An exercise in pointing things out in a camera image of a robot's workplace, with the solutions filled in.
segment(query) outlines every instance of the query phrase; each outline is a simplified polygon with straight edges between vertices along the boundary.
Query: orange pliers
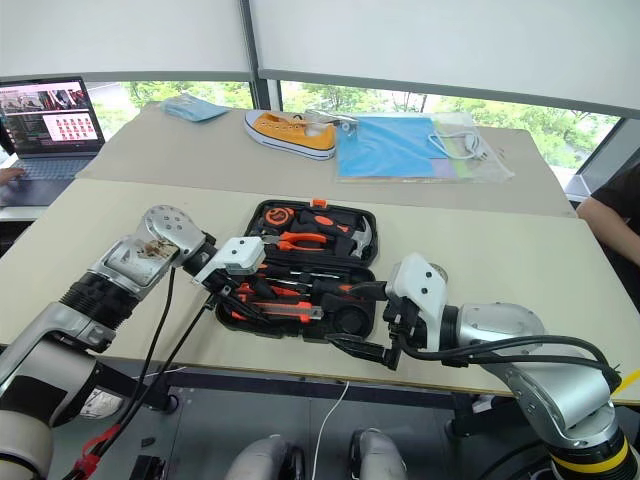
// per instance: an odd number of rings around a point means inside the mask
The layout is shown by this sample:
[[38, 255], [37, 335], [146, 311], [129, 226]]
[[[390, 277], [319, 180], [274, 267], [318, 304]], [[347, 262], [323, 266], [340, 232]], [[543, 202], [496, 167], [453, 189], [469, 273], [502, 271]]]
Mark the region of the orange pliers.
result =
[[286, 252], [290, 250], [301, 250], [305, 252], [322, 252], [323, 248], [299, 247], [296, 242], [316, 242], [327, 243], [327, 236], [320, 233], [292, 233], [284, 232], [281, 235], [263, 235], [264, 243], [272, 243], [278, 246], [278, 250]]

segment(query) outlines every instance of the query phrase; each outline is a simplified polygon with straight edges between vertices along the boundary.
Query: black shirt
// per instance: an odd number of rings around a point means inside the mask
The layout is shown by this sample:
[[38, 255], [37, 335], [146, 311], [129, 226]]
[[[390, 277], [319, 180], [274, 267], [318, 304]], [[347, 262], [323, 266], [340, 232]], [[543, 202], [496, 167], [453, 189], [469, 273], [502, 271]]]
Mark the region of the black shirt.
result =
[[[640, 235], [640, 164], [616, 175], [591, 196], [628, 219], [629, 228]], [[606, 245], [600, 245], [640, 312], [640, 268]]]

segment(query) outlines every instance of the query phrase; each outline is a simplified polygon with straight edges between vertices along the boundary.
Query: laptop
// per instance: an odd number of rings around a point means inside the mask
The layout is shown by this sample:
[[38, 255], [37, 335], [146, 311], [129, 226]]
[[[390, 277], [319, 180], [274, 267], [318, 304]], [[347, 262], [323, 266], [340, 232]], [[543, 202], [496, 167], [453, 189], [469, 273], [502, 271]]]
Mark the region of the laptop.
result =
[[15, 149], [2, 167], [26, 173], [0, 187], [0, 206], [47, 206], [104, 145], [80, 77], [0, 83], [0, 129]]

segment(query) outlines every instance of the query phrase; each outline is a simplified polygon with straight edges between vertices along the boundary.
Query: orange sneaker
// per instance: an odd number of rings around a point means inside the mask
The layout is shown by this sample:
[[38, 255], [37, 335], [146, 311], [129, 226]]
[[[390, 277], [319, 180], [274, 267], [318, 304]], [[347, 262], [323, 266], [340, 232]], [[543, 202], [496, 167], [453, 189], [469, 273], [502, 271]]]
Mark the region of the orange sneaker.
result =
[[314, 160], [328, 160], [336, 151], [336, 131], [330, 124], [284, 118], [265, 110], [245, 115], [247, 133], [258, 143], [298, 153]]

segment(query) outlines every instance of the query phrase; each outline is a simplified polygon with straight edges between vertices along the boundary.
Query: person's hand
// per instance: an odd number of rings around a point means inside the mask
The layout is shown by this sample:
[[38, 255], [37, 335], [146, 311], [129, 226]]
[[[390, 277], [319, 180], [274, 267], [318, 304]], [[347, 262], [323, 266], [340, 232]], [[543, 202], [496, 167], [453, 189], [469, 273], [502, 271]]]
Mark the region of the person's hand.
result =
[[11, 180], [24, 174], [21, 168], [0, 168], [0, 185], [6, 185]]

